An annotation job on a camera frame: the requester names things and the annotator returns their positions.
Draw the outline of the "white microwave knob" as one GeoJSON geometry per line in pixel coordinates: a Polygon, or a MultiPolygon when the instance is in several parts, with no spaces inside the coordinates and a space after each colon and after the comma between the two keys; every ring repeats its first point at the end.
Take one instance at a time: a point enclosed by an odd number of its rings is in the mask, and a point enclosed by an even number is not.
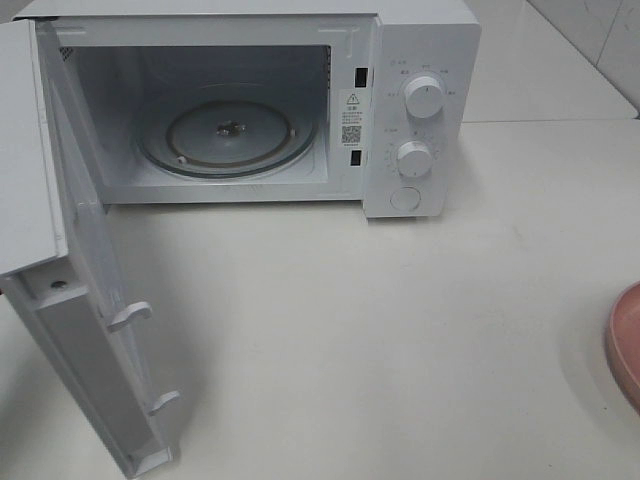
{"type": "Polygon", "coordinates": [[[414,118],[428,119],[443,108],[444,85],[432,74],[422,74],[410,79],[402,92],[406,110],[414,118]]]}
{"type": "Polygon", "coordinates": [[[410,141],[398,148],[396,162],[401,176],[420,178],[431,170],[434,164],[434,155],[425,143],[410,141]]]}

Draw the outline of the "white warning label sticker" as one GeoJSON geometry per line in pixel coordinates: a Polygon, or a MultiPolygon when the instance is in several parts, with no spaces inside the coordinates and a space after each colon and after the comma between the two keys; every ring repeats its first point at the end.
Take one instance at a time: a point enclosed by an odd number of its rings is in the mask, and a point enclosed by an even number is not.
{"type": "Polygon", "coordinates": [[[364,100],[361,93],[345,89],[339,100],[340,143],[345,147],[356,147],[362,142],[364,131],[364,100]]]}

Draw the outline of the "pink round plate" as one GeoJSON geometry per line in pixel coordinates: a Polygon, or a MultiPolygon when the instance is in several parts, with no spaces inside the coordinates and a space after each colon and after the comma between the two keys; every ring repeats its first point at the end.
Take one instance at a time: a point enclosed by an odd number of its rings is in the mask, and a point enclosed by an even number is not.
{"type": "Polygon", "coordinates": [[[624,290],[613,304],[605,330],[605,347],[613,378],[639,412],[639,283],[624,290]]]}

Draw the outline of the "glass microwave turntable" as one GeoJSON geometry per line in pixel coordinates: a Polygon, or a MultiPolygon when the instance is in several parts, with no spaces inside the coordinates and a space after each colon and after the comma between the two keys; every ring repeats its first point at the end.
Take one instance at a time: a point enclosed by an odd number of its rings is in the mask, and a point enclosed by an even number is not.
{"type": "Polygon", "coordinates": [[[296,160],[325,119],[322,96],[259,84],[214,84],[147,105],[136,122],[136,141],[148,160],[167,171],[235,179],[296,160]]]}

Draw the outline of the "white microwave door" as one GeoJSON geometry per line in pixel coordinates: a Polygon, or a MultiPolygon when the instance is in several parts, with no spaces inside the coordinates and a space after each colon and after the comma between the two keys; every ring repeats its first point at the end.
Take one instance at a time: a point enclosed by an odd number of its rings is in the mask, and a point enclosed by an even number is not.
{"type": "Polygon", "coordinates": [[[172,458],[125,299],[71,60],[48,21],[1,27],[1,288],[124,476],[172,458]]]}

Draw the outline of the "white microwave oven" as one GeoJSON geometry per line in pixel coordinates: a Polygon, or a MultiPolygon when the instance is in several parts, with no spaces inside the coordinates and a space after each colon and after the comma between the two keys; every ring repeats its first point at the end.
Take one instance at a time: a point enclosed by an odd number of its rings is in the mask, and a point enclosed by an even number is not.
{"type": "Polygon", "coordinates": [[[33,1],[1,27],[1,187],[105,205],[443,209],[481,26],[462,1],[33,1]]]}

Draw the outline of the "round white door button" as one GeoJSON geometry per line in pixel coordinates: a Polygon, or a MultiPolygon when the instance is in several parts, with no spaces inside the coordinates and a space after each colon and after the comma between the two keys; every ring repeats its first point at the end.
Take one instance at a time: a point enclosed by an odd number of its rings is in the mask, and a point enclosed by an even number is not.
{"type": "Polygon", "coordinates": [[[392,193],[390,203],[398,211],[414,211],[421,203],[421,194],[414,187],[402,187],[392,193]]]}

